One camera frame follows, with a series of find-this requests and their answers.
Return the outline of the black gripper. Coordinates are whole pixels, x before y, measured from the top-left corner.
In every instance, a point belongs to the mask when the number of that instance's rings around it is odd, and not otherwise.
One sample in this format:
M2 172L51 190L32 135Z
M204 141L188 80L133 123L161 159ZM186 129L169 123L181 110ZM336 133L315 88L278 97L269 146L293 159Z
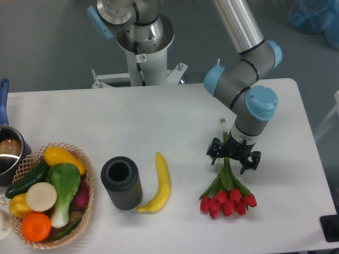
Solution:
M230 131L225 143L218 138L213 138L207 149L207 155L211 158L211 164L214 165L219 158L232 158L239 160L242 164L240 174L242 175L246 170L256 170L260 160L261 152L252 151L256 144L256 140L250 141L247 138L234 137Z

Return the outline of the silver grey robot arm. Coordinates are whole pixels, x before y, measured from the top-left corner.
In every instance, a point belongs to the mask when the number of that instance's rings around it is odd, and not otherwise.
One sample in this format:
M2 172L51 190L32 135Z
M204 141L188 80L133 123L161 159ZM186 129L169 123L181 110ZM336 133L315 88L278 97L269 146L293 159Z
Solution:
M240 60L231 68L211 68L203 85L236 114L226 141L213 139L207 155L238 160L242 170L256 169L261 153L253 147L278 106L276 93L257 82L281 61L280 47L264 39L246 1L214 1ZM166 85L167 48L174 39L170 20L157 1L97 1L87 16L104 38L115 38L125 51L132 86Z

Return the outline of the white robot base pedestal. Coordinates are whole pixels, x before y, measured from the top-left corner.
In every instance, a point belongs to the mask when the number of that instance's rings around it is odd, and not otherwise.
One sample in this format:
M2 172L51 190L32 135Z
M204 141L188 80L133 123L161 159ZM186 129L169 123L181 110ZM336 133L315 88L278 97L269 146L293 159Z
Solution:
M111 88L124 83L132 87L156 86L156 85L178 85L185 84L184 74L188 65L179 62L174 68L167 68L167 49L155 53L139 53L124 49L128 72L119 74L97 75L92 70L92 88Z

